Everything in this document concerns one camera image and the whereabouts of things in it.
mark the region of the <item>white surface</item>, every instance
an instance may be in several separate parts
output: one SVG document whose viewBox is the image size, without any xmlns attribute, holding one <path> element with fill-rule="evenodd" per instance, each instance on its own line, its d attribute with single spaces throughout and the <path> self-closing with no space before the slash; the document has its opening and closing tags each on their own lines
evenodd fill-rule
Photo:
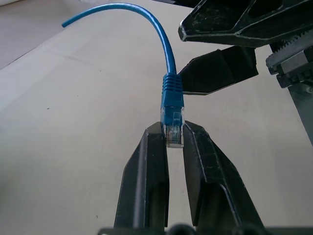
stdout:
<svg viewBox="0 0 313 235">
<path fill-rule="evenodd" d="M 1 6 L 0 69 L 61 32 L 60 25 L 68 18 L 108 2 L 22 0 Z"/>
<path fill-rule="evenodd" d="M 183 43 L 190 9 L 134 0 L 168 34 L 180 70 L 221 45 Z M 313 225 L 313 148 L 287 90 L 260 75 L 208 96 L 186 96 L 237 167 L 264 224 Z M 164 55 L 141 16 L 89 16 L 0 70 L 0 234 L 95 234 L 112 226 L 123 168 L 159 120 Z M 169 225 L 190 222 L 182 151 L 168 149 Z"/>
</svg>

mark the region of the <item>ethernet cable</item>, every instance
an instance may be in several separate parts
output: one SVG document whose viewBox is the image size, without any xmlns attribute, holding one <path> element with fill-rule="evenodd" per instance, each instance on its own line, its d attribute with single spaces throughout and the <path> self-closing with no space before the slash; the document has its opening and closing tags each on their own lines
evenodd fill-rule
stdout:
<svg viewBox="0 0 313 235">
<path fill-rule="evenodd" d="M 163 77 L 162 99 L 161 99 L 161 125 L 166 138 L 167 147 L 183 147 L 183 125 L 184 125 L 184 101 L 182 93 L 181 77 L 176 73 L 175 59 L 170 42 L 160 22 L 148 10 L 141 6 L 129 3 L 110 3 L 97 6 L 84 11 L 73 18 L 65 21 L 62 27 L 91 15 L 93 13 L 111 9 L 124 9 L 136 12 L 145 17 L 156 29 L 164 49 L 167 74 Z"/>
</svg>

